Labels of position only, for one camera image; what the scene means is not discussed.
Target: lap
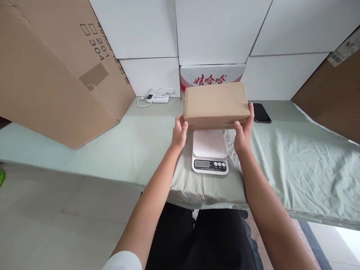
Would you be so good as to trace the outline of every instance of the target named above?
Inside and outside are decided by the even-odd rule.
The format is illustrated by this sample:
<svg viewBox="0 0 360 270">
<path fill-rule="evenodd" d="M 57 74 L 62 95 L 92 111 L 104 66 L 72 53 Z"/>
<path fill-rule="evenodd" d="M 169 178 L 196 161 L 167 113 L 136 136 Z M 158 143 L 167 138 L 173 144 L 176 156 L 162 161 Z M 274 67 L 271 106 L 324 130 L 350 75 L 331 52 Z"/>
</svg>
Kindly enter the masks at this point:
<svg viewBox="0 0 360 270">
<path fill-rule="evenodd" d="M 146 266 L 150 269 L 256 269 L 239 210 L 191 210 L 166 203 Z"/>
</svg>

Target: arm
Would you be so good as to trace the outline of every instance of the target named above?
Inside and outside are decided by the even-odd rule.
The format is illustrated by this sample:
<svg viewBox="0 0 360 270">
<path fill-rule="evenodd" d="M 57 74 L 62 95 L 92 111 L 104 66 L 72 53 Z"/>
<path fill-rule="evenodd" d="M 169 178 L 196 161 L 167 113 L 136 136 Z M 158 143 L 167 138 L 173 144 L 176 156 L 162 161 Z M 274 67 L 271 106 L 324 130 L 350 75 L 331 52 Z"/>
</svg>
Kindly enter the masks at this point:
<svg viewBox="0 0 360 270">
<path fill-rule="evenodd" d="M 156 225 L 168 197 L 177 158 L 185 145 L 188 123 L 180 115 L 175 119 L 172 142 L 159 167 L 139 198 L 113 253 L 131 251 L 145 269 Z"/>
<path fill-rule="evenodd" d="M 317 269 L 284 206 L 269 185 L 250 147 L 254 106 L 235 122 L 234 148 L 244 175 L 247 202 L 274 269 Z"/>
</svg>

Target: smartphone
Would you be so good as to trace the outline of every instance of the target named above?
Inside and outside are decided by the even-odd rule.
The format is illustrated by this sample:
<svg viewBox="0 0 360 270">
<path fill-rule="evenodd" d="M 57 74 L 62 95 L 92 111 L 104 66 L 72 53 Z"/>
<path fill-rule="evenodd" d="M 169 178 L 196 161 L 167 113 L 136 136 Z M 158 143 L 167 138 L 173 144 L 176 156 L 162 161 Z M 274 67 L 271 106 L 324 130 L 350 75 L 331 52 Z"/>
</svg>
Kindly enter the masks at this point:
<svg viewBox="0 0 360 270">
<path fill-rule="evenodd" d="M 271 119 L 261 103 L 254 103 L 254 121 L 257 123 L 271 123 Z"/>
</svg>

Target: floor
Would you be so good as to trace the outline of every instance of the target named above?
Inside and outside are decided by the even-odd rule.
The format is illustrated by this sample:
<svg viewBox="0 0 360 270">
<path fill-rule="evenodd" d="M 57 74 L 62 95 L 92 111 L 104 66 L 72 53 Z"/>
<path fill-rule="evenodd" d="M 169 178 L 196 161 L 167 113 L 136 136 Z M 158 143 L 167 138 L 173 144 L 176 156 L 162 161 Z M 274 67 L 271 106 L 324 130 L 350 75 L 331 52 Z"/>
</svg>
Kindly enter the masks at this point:
<svg viewBox="0 0 360 270">
<path fill-rule="evenodd" d="M 2 168 L 0 269 L 101 269 L 140 191 L 94 177 Z M 360 232 L 309 224 L 334 270 L 360 270 Z"/>
</svg>

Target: fingers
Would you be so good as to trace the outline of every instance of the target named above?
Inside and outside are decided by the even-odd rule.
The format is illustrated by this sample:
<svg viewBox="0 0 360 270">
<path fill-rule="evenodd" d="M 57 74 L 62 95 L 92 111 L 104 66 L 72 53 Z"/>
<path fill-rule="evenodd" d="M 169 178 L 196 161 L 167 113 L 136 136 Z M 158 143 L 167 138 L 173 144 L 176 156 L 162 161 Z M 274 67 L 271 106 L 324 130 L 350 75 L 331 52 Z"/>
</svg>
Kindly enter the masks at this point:
<svg viewBox="0 0 360 270">
<path fill-rule="evenodd" d="M 181 134 L 186 136 L 186 131 L 188 130 L 188 123 L 185 121 L 183 125 L 181 126 Z"/>
<path fill-rule="evenodd" d="M 178 129 L 180 129 L 181 126 L 182 126 L 181 119 L 183 119 L 183 121 L 184 121 L 184 115 L 183 114 L 179 115 L 179 116 L 177 116 L 175 118 L 175 127 L 178 128 Z"/>
<path fill-rule="evenodd" d="M 254 114 L 254 104 L 251 102 L 249 104 L 249 111 L 250 111 L 250 116 L 249 119 L 250 120 L 254 120 L 255 114 Z"/>
<path fill-rule="evenodd" d="M 243 127 L 240 125 L 239 121 L 235 121 L 234 125 L 235 125 L 236 134 L 238 134 L 238 132 L 240 133 L 243 132 Z"/>
<path fill-rule="evenodd" d="M 175 121 L 180 121 L 180 119 L 183 118 L 183 117 L 184 117 L 184 114 L 179 115 L 179 116 L 177 116 L 177 117 L 175 118 Z"/>
<path fill-rule="evenodd" d="M 250 116 L 246 119 L 246 123 L 244 125 L 244 134 L 246 136 L 251 136 L 251 130 L 252 130 L 252 124 L 254 123 L 254 104 L 250 103 L 249 104 L 249 111 L 250 111 Z"/>
</svg>

